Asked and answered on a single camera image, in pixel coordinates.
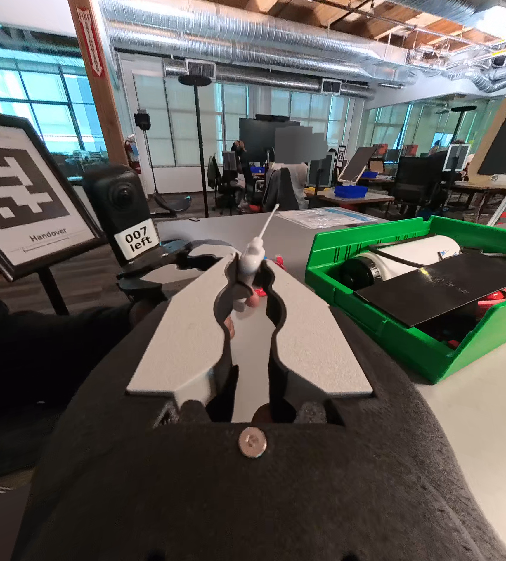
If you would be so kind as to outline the office chair with grey jacket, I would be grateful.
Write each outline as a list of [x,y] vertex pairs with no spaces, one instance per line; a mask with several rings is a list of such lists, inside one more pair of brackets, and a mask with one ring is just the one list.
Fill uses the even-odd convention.
[[272,212],[278,206],[280,211],[297,211],[299,202],[293,188],[290,170],[287,167],[272,172],[265,186],[262,212]]

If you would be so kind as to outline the black framed marker sign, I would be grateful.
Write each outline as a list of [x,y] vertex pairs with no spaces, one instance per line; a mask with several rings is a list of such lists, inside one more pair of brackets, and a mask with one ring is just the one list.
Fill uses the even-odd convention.
[[12,282],[105,243],[30,122],[0,114],[0,273]]

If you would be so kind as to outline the wooden support post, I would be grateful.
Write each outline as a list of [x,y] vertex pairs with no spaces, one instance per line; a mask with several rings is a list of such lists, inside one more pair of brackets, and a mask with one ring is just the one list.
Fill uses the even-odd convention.
[[[84,66],[89,80],[90,90],[94,99],[98,120],[102,129],[105,146],[109,161],[114,164],[127,165],[128,160],[124,149],[124,135],[119,120],[113,81],[108,63],[108,55],[105,49],[105,34],[102,16],[100,14],[98,1],[68,1],[68,6],[74,23],[76,37],[84,61]],[[77,17],[76,6],[86,7],[91,10],[94,19],[98,44],[102,51],[104,63],[104,77],[102,79],[93,76],[89,64],[88,53],[84,45],[81,27]]]

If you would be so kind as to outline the white plastic stick tool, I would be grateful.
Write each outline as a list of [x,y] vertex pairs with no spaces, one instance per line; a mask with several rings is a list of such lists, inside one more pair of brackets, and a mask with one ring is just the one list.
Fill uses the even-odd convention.
[[279,207],[280,204],[276,203],[274,209],[271,211],[269,217],[265,221],[259,235],[255,236],[248,243],[245,251],[239,257],[237,267],[237,280],[239,281],[239,283],[248,286],[249,288],[252,288],[254,279],[257,276],[261,263],[265,259],[263,235]]

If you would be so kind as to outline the red white vertical sign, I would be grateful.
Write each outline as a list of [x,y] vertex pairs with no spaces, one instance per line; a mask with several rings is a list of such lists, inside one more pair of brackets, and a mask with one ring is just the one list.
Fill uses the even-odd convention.
[[104,77],[104,63],[92,12],[89,8],[81,6],[76,6],[76,12],[82,39],[88,53],[91,72],[96,78],[102,79]]

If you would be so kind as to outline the wooden desk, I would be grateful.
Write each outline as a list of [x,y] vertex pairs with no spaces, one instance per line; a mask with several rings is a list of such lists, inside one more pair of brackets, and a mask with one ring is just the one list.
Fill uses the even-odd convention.
[[334,191],[331,189],[325,189],[323,191],[318,191],[317,193],[315,193],[315,188],[307,187],[304,189],[304,194],[308,199],[317,196],[319,200],[339,207],[344,207],[346,205],[371,205],[394,201],[394,197],[387,195],[387,193],[385,192],[375,193],[373,191],[367,191],[363,197],[342,198],[335,195]]

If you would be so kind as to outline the tilted black board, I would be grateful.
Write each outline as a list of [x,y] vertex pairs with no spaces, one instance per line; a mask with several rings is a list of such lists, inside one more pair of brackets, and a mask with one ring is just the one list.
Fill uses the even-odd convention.
[[356,185],[362,173],[367,169],[369,160],[374,156],[376,146],[360,147],[349,162],[343,166],[338,176],[338,183],[342,185]]

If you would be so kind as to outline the black curved floor stand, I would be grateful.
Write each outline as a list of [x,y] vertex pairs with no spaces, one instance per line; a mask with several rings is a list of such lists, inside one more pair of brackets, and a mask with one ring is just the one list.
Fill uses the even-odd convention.
[[157,204],[157,206],[160,208],[160,211],[150,213],[152,219],[159,219],[165,217],[177,218],[180,213],[186,212],[191,207],[191,202],[192,202],[190,196],[176,199],[175,202],[168,202],[159,193],[154,193],[152,195],[152,198],[154,202]]

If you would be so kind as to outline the red tape roll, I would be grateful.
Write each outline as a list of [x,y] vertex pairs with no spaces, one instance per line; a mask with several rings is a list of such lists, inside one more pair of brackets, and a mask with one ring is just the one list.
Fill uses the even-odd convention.
[[476,318],[482,319],[489,309],[505,301],[506,301],[506,288],[499,291],[495,291],[483,297],[482,299],[478,300],[476,303]]

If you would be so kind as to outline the black office chair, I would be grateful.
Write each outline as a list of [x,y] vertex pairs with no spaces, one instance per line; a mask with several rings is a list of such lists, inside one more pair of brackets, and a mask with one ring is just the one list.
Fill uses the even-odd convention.
[[434,213],[445,203],[446,156],[447,151],[443,150],[425,158],[402,156],[399,159],[392,193],[400,204],[402,217],[413,218],[418,212]]
[[214,155],[210,156],[207,165],[207,185],[214,190],[213,210],[228,209],[230,214],[235,208],[235,192],[237,187],[231,184],[231,180],[223,176]]

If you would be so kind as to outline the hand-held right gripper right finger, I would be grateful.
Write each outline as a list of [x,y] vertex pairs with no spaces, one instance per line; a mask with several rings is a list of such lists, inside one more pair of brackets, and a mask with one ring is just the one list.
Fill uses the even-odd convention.
[[330,306],[276,263],[264,261],[272,415],[298,415],[306,403],[368,398],[373,389]]

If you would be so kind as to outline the green plastic bin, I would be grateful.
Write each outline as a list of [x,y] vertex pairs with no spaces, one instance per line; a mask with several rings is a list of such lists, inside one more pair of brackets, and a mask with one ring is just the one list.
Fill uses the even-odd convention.
[[434,216],[317,233],[306,265],[305,282],[328,304],[337,306],[392,357],[437,383],[506,344],[506,301],[486,312],[456,349],[417,327],[367,304],[339,282],[339,268],[369,245],[445,235],[465,248],[506,254],[506,229]]

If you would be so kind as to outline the black floor lamp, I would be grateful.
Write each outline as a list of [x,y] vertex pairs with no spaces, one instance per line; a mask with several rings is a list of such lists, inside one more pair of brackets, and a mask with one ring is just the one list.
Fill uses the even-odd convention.
[[205,169],[205,159],[204,159],[204,143],[202,138],[202,126],[201,126],[201,111],[200,111],[200,100],[199,100],[199,88],[209,86],[212,83],[211,78],[203,75],[196,74],[184,74],[179,76],[178,81],[184,86],[190,86],[193,88],[193,96],[195,103],[195,113],[196,113],[196,127],[197,136],[199,142],[199,158],[200,158],[200,168],[201,168],[201,184],[202,184],[202,199],[204,206],[204,214],[206,218],[209,218],[209,205],[207,198],[207,174]]
[[452,107],[450,109],[451,113],[458,115],[458,120],[453,130],[453,135],[450,142],[451,144],[455,144],[458,140],[458,133],[460,131],[460,126],[463,122],[465,114],[468,112],[474,112],[476,109],[477,109],[476,105],[464,105],[464,106]]

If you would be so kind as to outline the black flat sheet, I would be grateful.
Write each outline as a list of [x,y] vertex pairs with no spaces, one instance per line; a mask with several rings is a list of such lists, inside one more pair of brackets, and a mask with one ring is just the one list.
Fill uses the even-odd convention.
[[506,288],[506,259],[472,252],[453,256],[355,294],[414,327]]

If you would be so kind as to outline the small monitor on stand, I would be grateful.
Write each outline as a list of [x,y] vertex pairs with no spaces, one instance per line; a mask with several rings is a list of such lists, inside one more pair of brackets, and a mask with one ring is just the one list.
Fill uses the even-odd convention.
[[318,186],[318,189],[330,187],[334,167],[334,152],[328,152],[325,158],[311,160],[307,169],[306,187]]

